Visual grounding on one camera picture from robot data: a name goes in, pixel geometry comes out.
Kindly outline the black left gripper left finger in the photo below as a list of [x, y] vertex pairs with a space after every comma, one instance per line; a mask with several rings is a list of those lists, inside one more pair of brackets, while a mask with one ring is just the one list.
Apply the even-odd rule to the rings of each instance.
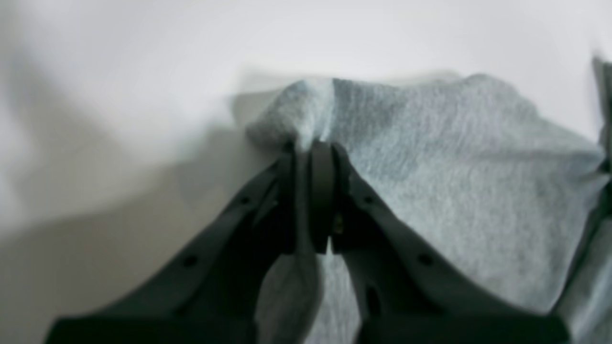
[[91, 315], [58, 320], [46, 342], [256, 344], [264, 277], [295, 247], [295, 149], [288, 143], [151, 279]]

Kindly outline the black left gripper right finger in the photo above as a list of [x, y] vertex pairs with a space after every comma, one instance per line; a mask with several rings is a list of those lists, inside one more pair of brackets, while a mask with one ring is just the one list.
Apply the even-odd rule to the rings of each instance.
[[358, 301], [357, 344], [569, 344], [563, 321], [485, 291], [404, 224], [337, 143], [308, 154], [309, 235], [340, 255]]

